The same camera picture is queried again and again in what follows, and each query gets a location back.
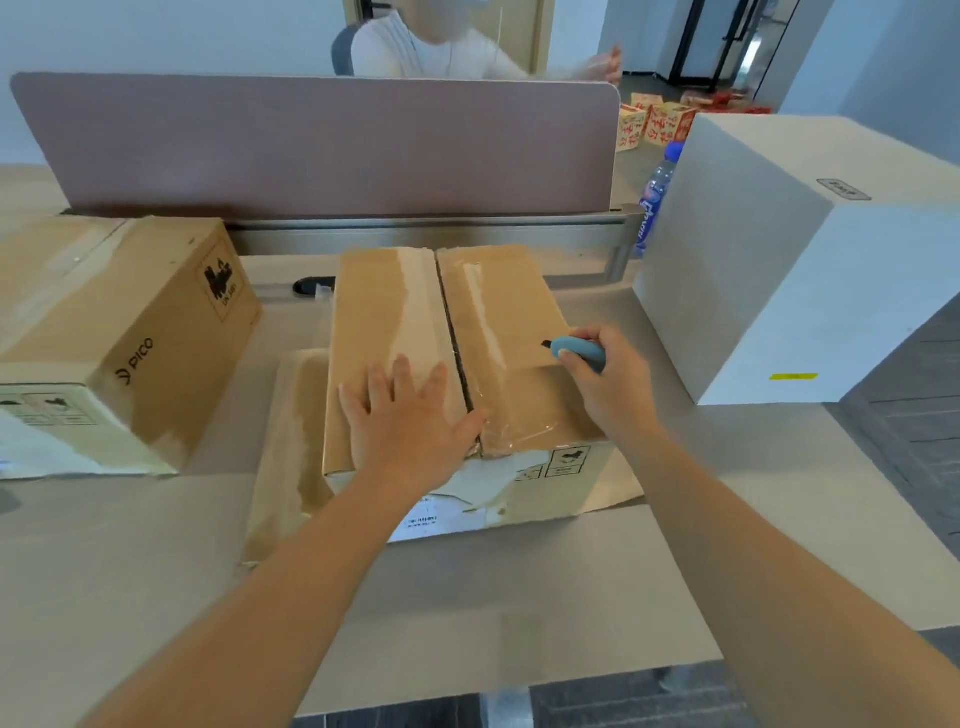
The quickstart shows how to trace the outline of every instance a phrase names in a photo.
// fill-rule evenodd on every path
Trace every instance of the forearm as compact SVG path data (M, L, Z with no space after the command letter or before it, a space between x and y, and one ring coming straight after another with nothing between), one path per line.
M364 575L413 506L391 485L358 473L84 726L288 725Z
M960 724L960 673L657 430L624 454L764 725Z

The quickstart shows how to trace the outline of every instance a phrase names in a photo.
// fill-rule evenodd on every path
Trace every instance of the bottle label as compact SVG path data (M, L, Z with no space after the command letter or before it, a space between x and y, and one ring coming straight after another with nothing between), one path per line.
M643 243L650 236L650 231L654 227L657 219L657 212L660 211L660 203L663 202L663 196L653 188L651 183L643 188L643 196L640 198L640 206L643 207L643 222L640 223L640 232L636 236L637 245Z

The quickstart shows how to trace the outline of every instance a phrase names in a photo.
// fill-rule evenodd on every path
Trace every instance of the blue bottle cap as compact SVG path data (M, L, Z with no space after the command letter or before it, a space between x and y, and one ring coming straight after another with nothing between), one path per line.
M671 141L663 150L663 158L676 164L680 160L680 154L684 151L685 142Z

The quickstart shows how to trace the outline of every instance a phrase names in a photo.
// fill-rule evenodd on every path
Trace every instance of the plastic water bottle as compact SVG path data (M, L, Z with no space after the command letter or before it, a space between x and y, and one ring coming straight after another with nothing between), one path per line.
M663 204L663 197L666 195L667 187L673 179L673 171L677 168L677 162L680 160L680 154L684 150L684 143L681 141L671 141L663 150L663 161L660 166L650 175L650 180L643 188L643 196L640 198L640 206L643 207L646 214L643 216L643 222L640 223L640 233L636 237L636 254L643 257L647 250L647 238L650 237L650 231L657 222L657 213L660 212L660 205Z

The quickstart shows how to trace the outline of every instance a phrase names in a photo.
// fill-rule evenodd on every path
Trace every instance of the person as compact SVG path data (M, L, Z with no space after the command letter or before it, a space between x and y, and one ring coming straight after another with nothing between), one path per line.
M573 335L607 350L601 375L575 354L561 359L587 412L643 483L761 724L960 725L960 671L671 440L657 418L647 363L616 328ZM359 466L352 482L83 725L288 725L367 569L413 505L460 468L480 432L479 410L446 421L446 376L439 366L417 391L399 357L391 379L371 369L369 409L342 390Z
M529 78L495 41L470 25L476 0L406 0L399 10L371 20L357 31L350 47L353 74L388 79ZM620 49L582 65L552 71L548 80L620 80Z

